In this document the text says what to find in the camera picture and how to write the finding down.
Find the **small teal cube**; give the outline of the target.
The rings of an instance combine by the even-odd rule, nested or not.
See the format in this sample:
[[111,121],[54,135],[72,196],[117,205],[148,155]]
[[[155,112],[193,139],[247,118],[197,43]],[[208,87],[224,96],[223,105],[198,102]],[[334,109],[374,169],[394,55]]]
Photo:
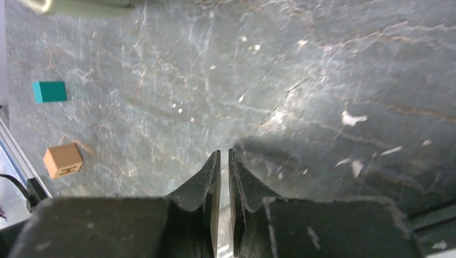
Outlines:
[[66,87],[63,81],[39,81],[32,83],[35,103],[67,101]]

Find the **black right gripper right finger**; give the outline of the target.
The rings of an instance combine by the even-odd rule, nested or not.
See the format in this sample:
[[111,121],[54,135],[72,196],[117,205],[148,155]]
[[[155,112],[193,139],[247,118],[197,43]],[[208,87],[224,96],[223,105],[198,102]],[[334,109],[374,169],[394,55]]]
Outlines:
[[234,256],[272,256],[265,197],[279,195],[229,150],[229,192]]

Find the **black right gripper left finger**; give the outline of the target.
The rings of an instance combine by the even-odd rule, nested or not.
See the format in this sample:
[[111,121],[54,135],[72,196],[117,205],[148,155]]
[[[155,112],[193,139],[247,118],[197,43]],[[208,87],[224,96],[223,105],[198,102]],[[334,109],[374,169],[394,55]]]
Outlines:
[[221,153],[167,195],[165,257],[216,257],[221,194]]

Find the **small wooden cube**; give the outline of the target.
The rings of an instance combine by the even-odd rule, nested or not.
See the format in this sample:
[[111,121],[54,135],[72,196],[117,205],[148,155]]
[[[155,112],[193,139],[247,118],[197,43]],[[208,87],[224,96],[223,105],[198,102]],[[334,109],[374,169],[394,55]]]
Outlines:
[[51,179],[76,173],[83,164],[74,142],[48,148],[43,161]]

